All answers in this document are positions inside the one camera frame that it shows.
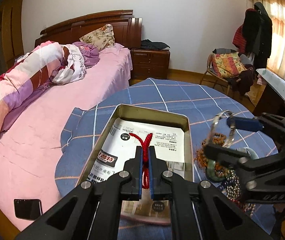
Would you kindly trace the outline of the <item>green jade bangle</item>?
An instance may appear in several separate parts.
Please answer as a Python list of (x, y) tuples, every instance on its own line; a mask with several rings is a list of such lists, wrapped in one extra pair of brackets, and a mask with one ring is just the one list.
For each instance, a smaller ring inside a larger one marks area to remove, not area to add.
[(225, 170), (223, 167), (219, 167), (219, 169), (216, 169), (216, 161), (214, 160), (208, 160), (207, 168), (206, 168), (206, 175), (207, 178), (214, 182), (221, 182), (224, 181), (225, 176)]

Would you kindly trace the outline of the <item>pale blue jade bangle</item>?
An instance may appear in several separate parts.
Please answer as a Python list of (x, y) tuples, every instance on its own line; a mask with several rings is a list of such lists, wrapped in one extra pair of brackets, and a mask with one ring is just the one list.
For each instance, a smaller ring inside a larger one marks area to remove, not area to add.
[(251, 149), (249, 147), (238, 148), (237, 150), (239, 152), (244, 153), (247, 157), (249, 157), (249, 158), (251, 158), (253, 160), (259, 159), (259, 156), (257, 155), (257, 153), (253, 149)]

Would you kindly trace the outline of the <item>desk with white cover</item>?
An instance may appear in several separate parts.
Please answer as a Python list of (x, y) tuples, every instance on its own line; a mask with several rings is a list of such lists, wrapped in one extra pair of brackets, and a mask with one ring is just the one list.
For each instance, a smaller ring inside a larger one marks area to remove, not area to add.
[(253, 115), (270, 113), (285, 117), (285, 81), (267, 68), (257, 69), (260, 83), (265, 85)]

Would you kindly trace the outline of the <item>black smartphone on bed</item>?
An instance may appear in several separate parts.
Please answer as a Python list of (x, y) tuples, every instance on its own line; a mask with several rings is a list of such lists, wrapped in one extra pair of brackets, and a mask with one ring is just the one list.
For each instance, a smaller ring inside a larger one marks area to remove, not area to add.
[(43, 214), (39, 199), (14, 199), (14, 213), (19, 219), (36, 220)]

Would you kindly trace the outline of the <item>pink metal tin box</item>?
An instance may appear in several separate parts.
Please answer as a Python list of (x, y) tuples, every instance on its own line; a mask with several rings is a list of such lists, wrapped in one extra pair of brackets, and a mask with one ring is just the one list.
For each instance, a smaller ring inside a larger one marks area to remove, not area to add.
[(152, 189), (143, 189), (141, 142), (152, 134), (150, 145), (156, 157), (165, 161), (171, 172), (193, 181), (193, 148), (187, 116), (157, 109), (119, 104), (88, 157), (78, 183), (106, 181), (123, 170), (132, 174), (131, 193), (139, 198), (124, 201), (121, 216), (142, 223), (169, 225), (170, 204), (152, 200)]

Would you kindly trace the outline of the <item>blue plaid tablecloth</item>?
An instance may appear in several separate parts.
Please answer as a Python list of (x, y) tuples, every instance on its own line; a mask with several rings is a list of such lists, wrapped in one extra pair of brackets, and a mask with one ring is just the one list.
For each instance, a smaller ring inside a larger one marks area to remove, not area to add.
[[(193, 143), (224, 137), (245, 162), (275, 157), (251, 112), (212, 88), (148, 79), (88, 111), (61, 135), (55, 178), (62, 199), (45, 215), (52, 239), (270, 239), (194, 162)], [(254, 150), (253, 155), (240, 152)]]

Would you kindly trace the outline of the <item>colourful patchwork cushion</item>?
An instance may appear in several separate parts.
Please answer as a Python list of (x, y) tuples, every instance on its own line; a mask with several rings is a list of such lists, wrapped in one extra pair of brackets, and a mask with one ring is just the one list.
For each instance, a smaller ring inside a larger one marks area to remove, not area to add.
[(211, 54), (214, 72), (221, 78), (238, 76), (246, 68), (240, 60), (238, 52), (229, 54)]

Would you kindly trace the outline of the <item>pink bed sheet mattress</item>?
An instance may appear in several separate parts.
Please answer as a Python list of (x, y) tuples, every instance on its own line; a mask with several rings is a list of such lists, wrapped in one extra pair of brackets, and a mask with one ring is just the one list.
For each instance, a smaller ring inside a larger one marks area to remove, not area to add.
[(83, 79), (52, 86), (32, 102), (0, 138), (0, 210), (19, 230), (28, 220), (14, 213), (15, 199), (39, 199), (48, 210), (60, 198), (55, 183), (61, 132), (74, 108), (90, 109), (128, 87), (130, 51), (116, 44), (100, 52)]

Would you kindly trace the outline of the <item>wooden chair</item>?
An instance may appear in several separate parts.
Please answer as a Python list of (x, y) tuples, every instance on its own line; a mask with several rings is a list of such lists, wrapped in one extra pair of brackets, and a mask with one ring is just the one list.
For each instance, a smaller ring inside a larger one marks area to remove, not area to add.
[(206, 68), (205, 73), (203, 74), (202, 79), (200, 80), (200, 84), (203, 82), (205, 76), (209, 74), (215, 77), (215, 82), (214, 82), (213, 87), (216, 86), (218, 81), (222, 81), (226, 83), (225, 85), (226, 95), (229, 95), (229, 92), (232, 90), (233, 92), (238, 92), (239, 97), (243, 98), (250, 91), (251, 87), (254, 84), (254, 67), (251, 64), (243, 63), (246, 70), (241, 72), (238, 76), (232, 77), (232, 78), (221, 78), (214, 72), (211, 54), (208, 56), (207, 68)]

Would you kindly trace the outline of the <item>coat rack with dark clothes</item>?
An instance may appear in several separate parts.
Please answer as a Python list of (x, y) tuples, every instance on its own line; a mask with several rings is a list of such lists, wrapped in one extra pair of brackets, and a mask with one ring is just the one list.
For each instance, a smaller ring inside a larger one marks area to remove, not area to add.
[(272, 20), (261, 2), (256, 2), (253, 9), (246, 10), (243, 24), (235, 32), (233, 44), (240, 54), (254, 55), (254, 68), (267, 67), (272, 50)]

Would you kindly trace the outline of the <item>dark wooden nightstand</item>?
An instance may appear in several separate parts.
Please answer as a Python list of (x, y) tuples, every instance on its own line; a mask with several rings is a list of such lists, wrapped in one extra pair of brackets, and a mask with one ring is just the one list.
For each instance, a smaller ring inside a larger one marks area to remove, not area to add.
[(133, 69), (131, 79), (144, 80), (148, 77), (167, 79), (170, 51), (169, 50), (130, 50)]

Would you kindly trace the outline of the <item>dark clothes on nightstand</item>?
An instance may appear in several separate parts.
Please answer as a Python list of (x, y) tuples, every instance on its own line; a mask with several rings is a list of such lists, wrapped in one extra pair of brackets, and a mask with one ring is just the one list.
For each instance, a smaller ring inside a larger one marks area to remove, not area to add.
[(140, 48), (147, 50), (170, 50), (170, 46), (168, 46), (166, 43), (153, 42), (150, 41), (149, 39), (142, 40)]

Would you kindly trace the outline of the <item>pink purple striped quilt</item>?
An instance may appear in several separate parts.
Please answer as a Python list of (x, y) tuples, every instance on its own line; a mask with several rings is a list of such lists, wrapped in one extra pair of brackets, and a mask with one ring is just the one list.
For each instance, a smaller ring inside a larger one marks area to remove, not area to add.
[(0, 132), (8, 113), (48, 81), (65, 85), (83, 79), (84, 58), (73, 44), (41, 43), (0, 76)]

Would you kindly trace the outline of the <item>purple garment on bed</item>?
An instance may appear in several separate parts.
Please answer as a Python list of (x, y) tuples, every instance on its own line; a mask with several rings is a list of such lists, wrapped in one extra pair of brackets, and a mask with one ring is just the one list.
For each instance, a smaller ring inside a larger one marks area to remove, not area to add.
[(85, 42), (74, 42), (84, 58), (84, 65), (86, 68), (91, 68), (99, 62), (99, 51), (92, 44)]

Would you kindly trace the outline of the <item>dark wooden headboard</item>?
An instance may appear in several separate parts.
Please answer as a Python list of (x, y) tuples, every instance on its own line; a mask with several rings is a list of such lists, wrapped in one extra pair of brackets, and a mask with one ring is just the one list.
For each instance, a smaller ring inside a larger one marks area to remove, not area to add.
[(97, 12), (54, 24), (40, 32), (34, 45), (38, 46), (46, 41), (71, 44), (105, 24), (113, 26), (116, 43), (129, 49), (140, 48), (143, 19), (135, 18), (133, 10)]

